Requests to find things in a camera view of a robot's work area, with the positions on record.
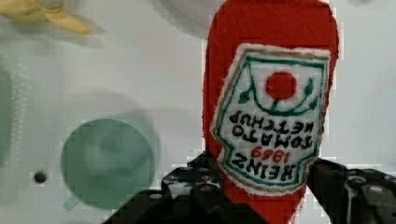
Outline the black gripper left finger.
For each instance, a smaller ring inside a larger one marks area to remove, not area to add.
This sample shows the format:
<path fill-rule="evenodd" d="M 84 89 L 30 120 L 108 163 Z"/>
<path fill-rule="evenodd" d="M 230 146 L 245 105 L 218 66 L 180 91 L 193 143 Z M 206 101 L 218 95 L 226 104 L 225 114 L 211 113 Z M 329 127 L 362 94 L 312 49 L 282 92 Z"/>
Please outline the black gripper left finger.
<path fill-rule="evenodd" d="M 103 224 L 268 224 L 245 203 L 225 194 L 219 167 L 204 152 L 138 192 Z"/>

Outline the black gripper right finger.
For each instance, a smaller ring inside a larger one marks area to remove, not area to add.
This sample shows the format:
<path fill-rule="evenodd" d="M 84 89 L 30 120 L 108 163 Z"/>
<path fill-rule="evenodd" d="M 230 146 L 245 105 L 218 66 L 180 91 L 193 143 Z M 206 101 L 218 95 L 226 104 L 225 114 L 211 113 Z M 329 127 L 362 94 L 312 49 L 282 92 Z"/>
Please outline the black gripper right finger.
<path fill-rule="evenodd" d="M 307 186 L 331 224 L 396 224 L 394 175 L 317 159 Z"/>

